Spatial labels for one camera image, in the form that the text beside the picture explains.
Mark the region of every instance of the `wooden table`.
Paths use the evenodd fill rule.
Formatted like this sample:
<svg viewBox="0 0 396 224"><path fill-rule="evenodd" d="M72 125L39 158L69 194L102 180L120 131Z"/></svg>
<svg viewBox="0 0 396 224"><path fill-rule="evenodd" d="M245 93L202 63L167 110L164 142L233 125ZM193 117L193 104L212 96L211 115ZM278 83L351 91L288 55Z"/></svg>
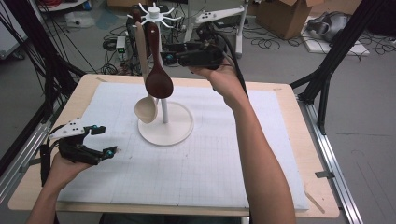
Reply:
<svg viewBox="0 0 396 224"><path fill-rule="evenodd" d="M65 106L62 114L54 124L57 127L69 120L81 117L101 82L143 83L142 77L120 77L107 75L87 75L78 83L75 91ZM204 79L173 78L175 86L210 87ZM315 172L323 171L318 153L304 122L300 107L297 104L291 87L287 84L247 82L247 88L258 91L274 91L285 121L293 153L304 183L305 195L309 210L296 211L297 217L338 217L338 205L326 178L317 178ZM8 202L13 210L31 210L41 190L40 167L29 168L21 183ZM208 216L248 216L245 208L181 207L140 204L110 203L57 203L58 211L79 212L119 212L181 214Z"/></svg>

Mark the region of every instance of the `ladle handle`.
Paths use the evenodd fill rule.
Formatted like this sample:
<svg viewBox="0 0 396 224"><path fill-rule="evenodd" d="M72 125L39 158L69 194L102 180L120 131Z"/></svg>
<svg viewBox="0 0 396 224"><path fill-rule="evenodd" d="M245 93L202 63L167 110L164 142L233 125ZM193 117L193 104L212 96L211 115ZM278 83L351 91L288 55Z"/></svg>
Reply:
<svg viewBox="0 0 396 224"><path fill-rule="evenodd" d="M143 30L142 24L139 21L137 21L135 25L136 25L137 54L139 55L139 62L142 70L142 76L146 82L146 78L149 75L149 65L146 57L147 53L146 53L145 32Z"/></svg>
<svg viewBox="0 0 396 224"><path fill-rule="evenodd" d="M160 30L157 24L151 22L148 25L148 42L151 47L152 57L154 59L154 67L160 66Z"/></svg>

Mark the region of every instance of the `black pole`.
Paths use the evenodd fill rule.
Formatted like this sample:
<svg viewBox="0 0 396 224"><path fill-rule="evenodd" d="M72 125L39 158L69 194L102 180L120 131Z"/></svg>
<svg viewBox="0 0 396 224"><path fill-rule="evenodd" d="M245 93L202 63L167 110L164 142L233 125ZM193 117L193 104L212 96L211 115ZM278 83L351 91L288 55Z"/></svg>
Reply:
<svg viewBox="0 0 396 224"><path fill-rule="evenodd" d="M350 49L361 36L361 33L388 0L362 0L355 13L350 18L344 30L335 39L335 42L321 63L320 67L312 74L291 83L292 88L297 88L308 83L305 90L299 94L299 99L312 105L317 95L321 92L318 126L322 134L325 132L325 117L327 100L329 96L330 81L335 69L347 56Z"/></svg>

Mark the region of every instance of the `grid paper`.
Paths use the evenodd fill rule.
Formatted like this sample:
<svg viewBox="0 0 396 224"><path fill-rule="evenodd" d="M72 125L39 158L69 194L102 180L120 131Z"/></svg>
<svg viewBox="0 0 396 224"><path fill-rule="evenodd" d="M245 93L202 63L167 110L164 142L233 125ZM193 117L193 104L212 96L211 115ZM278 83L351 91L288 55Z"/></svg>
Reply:
<svg viewBox="0 0 396 224"><path fill-rule="evenodd" d="M106 126L106 133L88 135L84 144L98 150L118 146L119 151L82 172L59 201L248 207L233 113L222 97L210 88L175 87L168 102L190 110L194 129L183 142L158 147L137 129L134 105L146 95L141 84L99 85L81 120L84 126ZM249 91L249 99L288 179L295 208L307 209L276 95Z"/></svg>

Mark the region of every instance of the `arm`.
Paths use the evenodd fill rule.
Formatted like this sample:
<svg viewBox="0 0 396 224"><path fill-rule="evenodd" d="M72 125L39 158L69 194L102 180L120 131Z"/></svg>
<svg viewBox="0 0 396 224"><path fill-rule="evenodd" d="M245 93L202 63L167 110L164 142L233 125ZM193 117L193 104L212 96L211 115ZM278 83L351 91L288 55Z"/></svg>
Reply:
<svg viewBox="0 0 396 224"><path fill-rule="evenodd" d="M288 182L233 68L221 66L216 71L204 68L190 70L206 77L233 111L247 199L254 223L295 223Z"/></svg>
<svg viewBox="0 0 396 224"><path fill-rule="evenodd" d="M29 224L52 224L55 218L56 201L61 190L89 164L73 163L57 153L53 159L49 177L38 195L35 206L26 221Z"/></svg>

